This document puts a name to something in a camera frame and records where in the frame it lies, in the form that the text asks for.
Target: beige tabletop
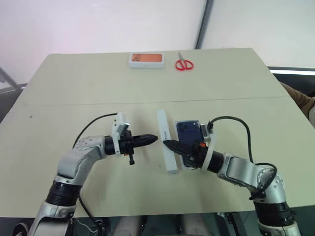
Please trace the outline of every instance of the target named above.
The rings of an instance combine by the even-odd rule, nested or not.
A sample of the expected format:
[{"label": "beige tabletop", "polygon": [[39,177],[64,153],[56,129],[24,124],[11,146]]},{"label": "beige tabletop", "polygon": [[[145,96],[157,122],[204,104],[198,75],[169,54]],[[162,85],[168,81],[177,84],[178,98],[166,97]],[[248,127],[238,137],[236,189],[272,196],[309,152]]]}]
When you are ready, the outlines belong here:
[{"label": "beige tabletop", "polygon": [[[244,119],[255,162],[270,162],[285,180],[291,207],[315,204],[315,132],[252,49],[183,51],[192,71],[130,69],[125,54],[50,55],[0,125],[0,216],[35,217],[59,159],[93,118],[123,111],[133,135],[158,133],[157,110],[174,121],[217,116]],[[113,118],[86,135],[110,135]],[[216,150],[248,158],[246,132],[232,120],[215,124]],[[166,173],[162,143],[97,162],[82,189],[94,216],[253,210],[249,192],[199,170]],[[76,216],[86,216],[80,204]]]}]

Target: orange phone box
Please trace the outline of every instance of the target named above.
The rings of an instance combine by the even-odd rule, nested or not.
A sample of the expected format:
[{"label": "orange phone box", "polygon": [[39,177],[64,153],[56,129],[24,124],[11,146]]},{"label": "orange phone box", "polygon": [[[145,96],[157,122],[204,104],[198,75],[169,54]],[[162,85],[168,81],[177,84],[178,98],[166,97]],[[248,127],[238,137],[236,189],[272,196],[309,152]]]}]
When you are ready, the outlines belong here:
[{"label": "orange phone box", "polygon": [[164,54],[162,53],[131,53],[130,68],[164,68]]}]

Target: white wall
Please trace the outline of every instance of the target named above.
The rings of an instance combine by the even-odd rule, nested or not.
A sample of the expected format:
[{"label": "white wall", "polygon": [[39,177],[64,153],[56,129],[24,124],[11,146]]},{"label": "white wall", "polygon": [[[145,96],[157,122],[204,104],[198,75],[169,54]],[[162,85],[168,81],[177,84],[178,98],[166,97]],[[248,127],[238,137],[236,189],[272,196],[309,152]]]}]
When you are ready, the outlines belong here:
[{"label": "white wall", "polygon": [[[51,53],[192,49],[205,0],[0,0],[0,66],[27,83]],[[215,0],[203,48],[315,67],[315,0]]]},{"label": "white wall", "polygon": [[203,48],[252,47],[268,66],[315,68],[315,0],[215,0]]},{"label": "white wall", "polygon": [[0,0],[0,66],[27,83],[51,53],[194,47],[204,0]]}]

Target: black cable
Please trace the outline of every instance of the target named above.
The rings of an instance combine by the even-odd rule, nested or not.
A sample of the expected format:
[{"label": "black cable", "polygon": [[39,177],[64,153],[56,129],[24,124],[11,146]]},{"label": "black cable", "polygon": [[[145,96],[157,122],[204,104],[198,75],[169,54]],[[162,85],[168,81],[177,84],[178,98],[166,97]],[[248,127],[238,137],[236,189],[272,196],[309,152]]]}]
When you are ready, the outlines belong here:
[{"label": "black cable", "polygon": [[[250,156],[250,161],[252,163],[254,163],[253,158],[252,158],[251,132],[250,132],[250,128],[245,123],[245,121],[243,121],[242,119],[239,119],[237,117],[223,116],[223,117],[214,118],[212,121],[210,121],[210,124],[213,125],[213,122],[220,120],[220,119],[236,120],[236,121],[242,123],[243,126],[245,126],[246,132],[247,132],[248,154]],[[250,200],[254,200],[258,196],[260,196],[269,187],[269,185],[272,183],[272,181],[274,181],[274,179],[277,175],[277,171],[278,171],[277,167],[273,164],[270,164],[270,163],[256,163],[255,165],[257,165],[257,166],[262,166],[262,165],[271,166],[272,168],[274,168],[274,170],[273,170],[273,173],[272,173],[270,179],[268,179],[268,181],[263,185],[263,187],[261,189],[258,190],[258,192],[251,195]]]},{"label": "black cable", "polygon": [[80,132],[80,134],[78,135],[78,137],[75,139],[73,147],[75,146],[75,144],[79,141],[79,138],[81,137],[81,135],[84,133],[84,131],[91,125],[93,124],[95,121],[97,121],[98,119],[104,118],[104,117],[110,117],[110,116],[115,116],[117,115],[117,113],[111,113],[111,114],[106,114],[106,115],[102,115],[100,117],[95,118],[94,120],[92,120],[90,123],[88,123],[87,126],[84,127],[84,129]]},{"label": "black cable", "polygon": [[[72,148],[74,148],[75,144],[78,142],[78,140],[80,139],[81,135],[84,133],[84,131],[85,131],[91,124],[93,124],[93,123],[94,123],[95,121],[97,121],[98,119],[101,119],[101,118],[104,118],[104,117],[109,117],[109,116],[115,116],[115,115],[117,115],[117,113],[106,114],[106,115],[102,115],[102,116],[100,116],[100,117],[97,117],[97,118],[93,119],[93,120],[92,120],[90,123],[88,123],[88,125],[85,126],[84,129],[80,132],[80,134],[78,135],[78,137],[75,139],[75,142],[74,142]],[[87,209],[87,207],[84,205],[84,203],[83,203],[83,201],[82,201],[80,195],[79,195],[79,202],[80,202],[81,206],[83,207],[85,213],[89,216],[89,219],[95,224],[99,236],[103,236],[103,234],[102,234],[102,229],[101,229],[100,225],[97,224],[95,218],[92,216],[92,214],[89,212],[89,210]]]},{"label": "black cable", "polygon": [[89,210],[87,209],[87,207],[84,205],[81,196],[79,195],[79,202],[81,204],[81,206],[83,207],[84,211],[86,212],[86,214],[89,216],[89,219],[95,224],[98,235],[99,236],[103,236],[102,234],[102,229],[100,228],[100,226],[97,224],[95,218],[91,215],[91,213],[89,212]]},{"label": "black cable", "polygon": [[243,124],[243,126],[245,126],[246,128],[246,132],[247,132],[247,144],[248,144],[248,155],[250,156],[250,161],[252,163],[254,163],[253,159],[252,159],[252,145],[251,145],[251,132],[250,132],[250,128],[248,127],[248,125],[245,123],[245,121],[243,121],[242,119],[239,119],[237,117],[231,117],[231,116],[223,116],[223,117],[217,117],[217,118],[214,118],[211,123],[217,121],[217,120],[220,120],[220,119],[233,119],[233,120],[236,120],[240,123]]}]

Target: red scissors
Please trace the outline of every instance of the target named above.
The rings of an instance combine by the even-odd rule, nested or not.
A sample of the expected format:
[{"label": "red scissors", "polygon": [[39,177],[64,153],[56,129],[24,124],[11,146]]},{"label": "red scissors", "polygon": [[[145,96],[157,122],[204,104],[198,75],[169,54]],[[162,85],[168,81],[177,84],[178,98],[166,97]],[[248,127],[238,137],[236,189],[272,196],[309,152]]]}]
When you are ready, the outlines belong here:
[{"label": "red scissors", "polygon": [[193,69],[193,63],[189,60],[185,60],[181,53],[178,53],[179,60],[175,63],[176,69],[180,71]]}]

